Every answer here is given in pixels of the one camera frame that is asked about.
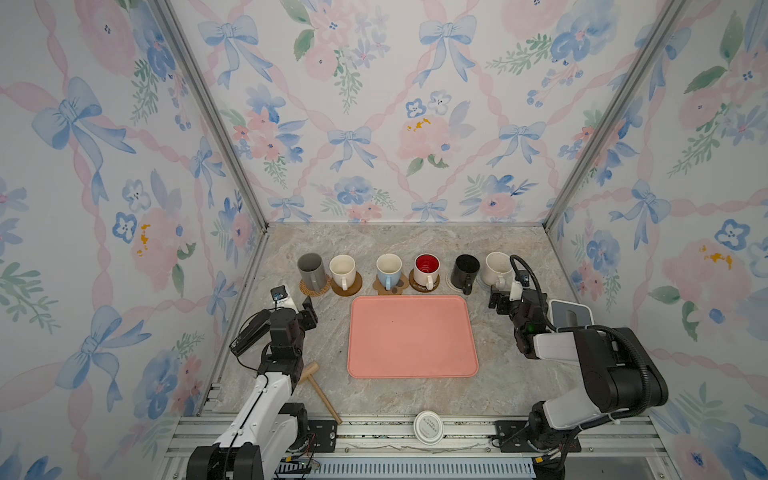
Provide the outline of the white mug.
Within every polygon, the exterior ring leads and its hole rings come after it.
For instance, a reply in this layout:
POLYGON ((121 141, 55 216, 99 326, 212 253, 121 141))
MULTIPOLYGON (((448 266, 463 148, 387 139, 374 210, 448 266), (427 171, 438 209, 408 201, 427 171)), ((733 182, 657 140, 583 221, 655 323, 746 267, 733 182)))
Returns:
POLYGON ((510 256, 503 252, 491 252, 482 262, 480 278, 489 288, 504 290, 508 289, 512 273, 510 256))

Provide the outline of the black mug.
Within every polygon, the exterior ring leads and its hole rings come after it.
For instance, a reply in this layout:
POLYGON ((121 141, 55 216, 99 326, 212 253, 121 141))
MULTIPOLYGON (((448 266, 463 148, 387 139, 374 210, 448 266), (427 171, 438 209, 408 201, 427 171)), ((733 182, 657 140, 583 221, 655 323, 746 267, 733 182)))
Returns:
POLYGON ((470 295, 480 270, 479 260, 470 254, 461 254, 455 259, 450 274, 450 285, 463 295, 470 295))

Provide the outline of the grey mug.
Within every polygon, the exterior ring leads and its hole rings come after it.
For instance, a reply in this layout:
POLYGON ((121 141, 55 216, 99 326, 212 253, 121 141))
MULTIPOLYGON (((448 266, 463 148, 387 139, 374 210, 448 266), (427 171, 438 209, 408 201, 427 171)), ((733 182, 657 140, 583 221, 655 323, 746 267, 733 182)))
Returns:
POLYGON ((325 272, 322 257, 317 253, 306 253, 297 261, 301 279, 313 290, 320 290, 326 285, 327 274, 325 272))

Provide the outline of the cream mug back row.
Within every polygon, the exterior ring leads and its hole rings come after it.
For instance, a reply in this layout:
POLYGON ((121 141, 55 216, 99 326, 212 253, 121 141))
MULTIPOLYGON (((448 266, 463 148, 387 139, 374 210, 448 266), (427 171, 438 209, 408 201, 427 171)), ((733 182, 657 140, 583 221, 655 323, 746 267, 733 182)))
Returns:
POLYGON ((344 292, 349 291, 357 277, 354 258, 346 254, 337 255, 330 261, 329 268, 335 285, 344 292))

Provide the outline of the red interior mug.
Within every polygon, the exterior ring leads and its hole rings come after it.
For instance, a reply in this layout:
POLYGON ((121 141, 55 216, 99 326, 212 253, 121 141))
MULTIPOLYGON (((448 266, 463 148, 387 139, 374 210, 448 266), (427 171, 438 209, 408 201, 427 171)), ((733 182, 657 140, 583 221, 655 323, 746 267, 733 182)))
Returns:
POLYGON ((432 288, 436 277, 439 276, 440 261, 429 253, 423 253, 416 257, 414 261, 415 280, 428 288, 432 288))

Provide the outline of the cream mug blue handle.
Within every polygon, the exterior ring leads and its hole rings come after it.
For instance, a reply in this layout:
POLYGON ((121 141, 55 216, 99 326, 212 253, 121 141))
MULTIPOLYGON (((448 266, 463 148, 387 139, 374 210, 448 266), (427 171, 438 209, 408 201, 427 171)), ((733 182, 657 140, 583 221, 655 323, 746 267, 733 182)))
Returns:
POLYGON ((392 291, 401 279, 402 260, 393 253, 385 253, 376 260, 377 280, 386 291, 392 291))

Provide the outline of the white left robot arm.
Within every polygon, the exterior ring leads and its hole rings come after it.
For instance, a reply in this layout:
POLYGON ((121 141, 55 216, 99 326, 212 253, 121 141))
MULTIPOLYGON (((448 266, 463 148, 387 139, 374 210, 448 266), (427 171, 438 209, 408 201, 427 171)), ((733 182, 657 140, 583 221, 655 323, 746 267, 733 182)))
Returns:
POLYGON ((240 357, 269 337, 255 369, 256 384, 225 432, 194 449, 188 479, 270 479, 288 450, 302 446, 309 432, 307 411, 291 397, 304 370, 306 332, 316 326, 310 297, 295 306, 279 295, 272 307, 249 317, 229 349, 240 357))

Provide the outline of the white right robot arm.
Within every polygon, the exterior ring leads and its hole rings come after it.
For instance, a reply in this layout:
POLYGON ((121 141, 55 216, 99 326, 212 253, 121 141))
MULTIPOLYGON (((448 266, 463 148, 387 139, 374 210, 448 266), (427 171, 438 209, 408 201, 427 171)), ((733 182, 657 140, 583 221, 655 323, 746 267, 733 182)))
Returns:
POLYGON ((531 288, 492 288, 488 306, 512 321, 527 359, 572 363, 581 374, 569 392, 535 403, 525 422, 497 422, 492 443, 501 451, 571 449, 584 430, 667 403, 667 383, 631 329, 598 325, 588 306, 531 288))

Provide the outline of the wooden mallet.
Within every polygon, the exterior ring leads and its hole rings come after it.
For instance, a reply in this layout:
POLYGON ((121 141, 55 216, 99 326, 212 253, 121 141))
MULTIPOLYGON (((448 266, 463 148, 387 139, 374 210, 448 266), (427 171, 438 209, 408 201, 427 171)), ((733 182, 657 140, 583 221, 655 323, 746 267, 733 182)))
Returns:
POLYGON ((314 375, 319 371, 319 364, 317 362, 310 362, 308 365, 305 365, 302 371, 302 374, 299 379, 299 383, 309 383, 312 388, 317 393, 318 397, 332 416, 332 418, 335 420, 335 422, 338 425, 341 425, 343 423, 342 418, 328 399, 327 395, 323 391, 323 389, 320 387, 316 379, 314 378, 314 375))

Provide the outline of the black stapler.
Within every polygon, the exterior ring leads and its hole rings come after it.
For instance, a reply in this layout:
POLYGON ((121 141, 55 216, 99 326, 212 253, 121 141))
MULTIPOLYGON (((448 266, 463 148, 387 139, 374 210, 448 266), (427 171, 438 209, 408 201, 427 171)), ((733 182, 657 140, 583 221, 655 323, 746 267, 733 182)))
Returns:
POLYGON ((229 350, 235 357, 247 352, 270 330, 272 311, 261 310, 251 315, 243 324, 235 339, 229 344, 229 350))

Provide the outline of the light blue woven coaster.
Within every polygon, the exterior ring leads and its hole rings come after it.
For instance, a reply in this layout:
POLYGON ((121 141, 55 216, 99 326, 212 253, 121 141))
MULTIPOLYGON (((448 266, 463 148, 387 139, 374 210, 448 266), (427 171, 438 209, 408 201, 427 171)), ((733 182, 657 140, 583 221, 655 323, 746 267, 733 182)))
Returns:
POLYGON ((490 285, 487 285, 481 278, 478 278, 476 283, 482 290, 488 293, 497 292, 497 293, 500 293, 502 296, 509 296, 510 294, 510 288, 508 286, 503 286, 502 288, 490 286, 490 285))

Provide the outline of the woven rattan coaster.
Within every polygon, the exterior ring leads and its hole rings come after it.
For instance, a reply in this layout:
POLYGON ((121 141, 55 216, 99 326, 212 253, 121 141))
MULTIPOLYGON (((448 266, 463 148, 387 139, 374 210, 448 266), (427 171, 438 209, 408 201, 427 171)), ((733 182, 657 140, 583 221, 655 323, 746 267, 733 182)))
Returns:
POLYGON ((326 277, 326 285, 320 290, 313 290, 312 288, 308 287, 304 280, 300 281, 299 288, 304 295, 309 297, 320 297, 325 295, 331 289, 331 277, 326 277))

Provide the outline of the round cork wood coaster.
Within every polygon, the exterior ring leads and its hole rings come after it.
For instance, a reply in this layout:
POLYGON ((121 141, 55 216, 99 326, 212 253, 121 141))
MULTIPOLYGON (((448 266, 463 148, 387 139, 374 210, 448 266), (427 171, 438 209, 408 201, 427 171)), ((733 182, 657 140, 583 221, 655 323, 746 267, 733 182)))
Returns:
POLYGON ((361 290, 363 286, 363 279, 361 274, 357 272, 354 281, 348 286, 346 290, 338 285, 334 279, 330 281, 330 286, 336 295, 341 297, 351 297, 356 295, 361 290))

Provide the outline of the pink silicone tray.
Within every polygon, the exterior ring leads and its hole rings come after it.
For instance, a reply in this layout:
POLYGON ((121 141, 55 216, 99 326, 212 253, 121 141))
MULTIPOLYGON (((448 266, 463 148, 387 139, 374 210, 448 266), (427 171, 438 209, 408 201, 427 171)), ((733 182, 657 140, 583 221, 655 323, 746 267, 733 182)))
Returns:
POLYGON ((475 376, 479 361, 466 301, 456 295, 355 299, 347 370, 356 379, 475 376))

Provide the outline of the dark brown round coaster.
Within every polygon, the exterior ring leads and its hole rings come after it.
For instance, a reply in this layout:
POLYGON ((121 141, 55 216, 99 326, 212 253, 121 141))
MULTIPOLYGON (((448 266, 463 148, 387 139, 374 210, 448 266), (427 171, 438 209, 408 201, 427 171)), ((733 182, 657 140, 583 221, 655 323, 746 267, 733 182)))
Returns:
POLYGON ((434 292, 437 289, 437 287, 440 285, 440 276, 436 277, 436 280, 432 288, 428 288, 427 286, 419 284, 414 278, 414 271, 410 272, 408 281, 409 281, 410 287, 416 290, 417 292, 431 293, 431 292, 434 292))

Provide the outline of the brown paw print coaster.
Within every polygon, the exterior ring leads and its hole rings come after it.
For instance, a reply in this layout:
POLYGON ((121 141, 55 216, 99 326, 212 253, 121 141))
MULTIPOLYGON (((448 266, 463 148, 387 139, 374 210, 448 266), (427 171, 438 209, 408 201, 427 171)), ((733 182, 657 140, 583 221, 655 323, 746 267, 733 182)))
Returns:
POLYGON ((400 279, 389 289, 387 289, 386 286, 378 278, 375 278, 373 282, 373 288, 378 295, 402 295, 408 287, 409 281, 404 274, 402 274, 400 279))

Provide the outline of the white round lid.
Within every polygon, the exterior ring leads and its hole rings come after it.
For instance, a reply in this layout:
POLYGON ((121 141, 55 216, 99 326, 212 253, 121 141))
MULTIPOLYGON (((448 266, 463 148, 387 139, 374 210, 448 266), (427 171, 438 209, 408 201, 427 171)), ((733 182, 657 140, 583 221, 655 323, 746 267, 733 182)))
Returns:
POLYGON ((444 436, 444 423, 441 417, 431 411, 424 410, 413 420, 413 431, 416 438, 424 445, 437 445, 444 436))

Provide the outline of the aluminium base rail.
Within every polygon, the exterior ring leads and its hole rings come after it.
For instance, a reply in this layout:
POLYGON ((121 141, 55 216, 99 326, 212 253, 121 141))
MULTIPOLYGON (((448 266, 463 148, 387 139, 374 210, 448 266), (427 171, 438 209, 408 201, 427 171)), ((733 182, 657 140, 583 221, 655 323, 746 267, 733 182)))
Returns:
MULTIPOLYGON (((534 475, 522 453, 491 444, 496 418, 446 416, 443 437, 420 442, 409 416, 347 415, 322 437, 333 451, 313 456, 311 479, 524 479, 534 475)), ((679 473, 647 417, 608 424, 577 437, 565 463, 569 479, 677 479, 679 473)))

